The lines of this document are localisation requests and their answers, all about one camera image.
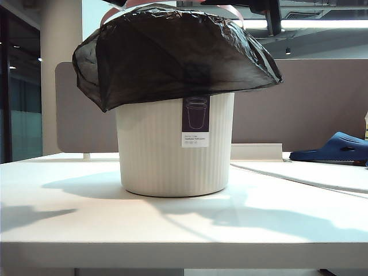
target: ceiling light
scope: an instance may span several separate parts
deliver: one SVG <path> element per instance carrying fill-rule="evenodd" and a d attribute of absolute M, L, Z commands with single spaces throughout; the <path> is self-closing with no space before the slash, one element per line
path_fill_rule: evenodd
<path fill-rule="evenodd" d="M 240 20 L 234 20 L 238 26 L 242 26 Z M 246 29 L 267 29 L 266 20 L 244 20 Z M 354 29 L 368 28 L 368 20 L 282 20 L 281 27 L 290 29 Z"/>
<path fill-rule="evenodd" d="M 242 26 L 242 22 L 240 20 L 234 20 L 239 27 Z M 266 20 L 244 20 L 244 28 L 245 29 L 267 29 L 267 21 Z"/>
<path fill-rule="evenodd" d="M 282 20 L 284 29 L 352 29 L 368 28 L 368 20 Z"/>

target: white column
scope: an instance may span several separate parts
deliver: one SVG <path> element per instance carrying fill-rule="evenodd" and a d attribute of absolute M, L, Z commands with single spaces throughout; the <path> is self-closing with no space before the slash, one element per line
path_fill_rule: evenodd
<path fill-rule="evenodd" d="M 70 62 L 82 41 L 82 1 L 41 1 L 43 154 L 60 152 L 56 136 L 55 68 Z"/>

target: slipper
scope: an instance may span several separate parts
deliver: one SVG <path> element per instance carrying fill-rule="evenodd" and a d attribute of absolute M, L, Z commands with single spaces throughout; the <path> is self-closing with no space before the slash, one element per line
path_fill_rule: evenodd
<path fill-rule="evenodd" d="M 336 132 L 320 149 L 311 151 L 294 151 L 291 160 L 336 160 L 363 161 L 368 160 L 368 141 L 343 132 Z"/>

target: beige partition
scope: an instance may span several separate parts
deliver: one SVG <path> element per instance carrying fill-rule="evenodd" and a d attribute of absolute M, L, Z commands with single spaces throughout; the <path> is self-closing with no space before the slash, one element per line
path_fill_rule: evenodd
<path fill-rule="evenodd" d="M 285 83 L 235 96 L 233 143 L 319 148 L 336 131 L 363 137 L 368 60 L 277 60 Z M 114 111 L 76 88 L 71 63 L 56 68 L 57 140 L 64 152 L 117 152 Z"/>
<path fill-rule="evenodd" d="M 294 151 L 319 148 L 336 131 L 363 138 L 367 59 L 277 63 L 285 83 L 236 95 L 233 143 L 283 143 Z"/>

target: office desk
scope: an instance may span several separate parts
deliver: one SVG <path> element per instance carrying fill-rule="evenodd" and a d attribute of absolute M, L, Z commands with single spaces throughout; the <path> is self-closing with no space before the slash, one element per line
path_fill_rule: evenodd
<path fill-rule="evenodd" d="M 234 167 L 215 194 L 143 197 L 116 154 L 82 156 L 0 165 L 3 267 L 368 268 L 367 198 Z"/>

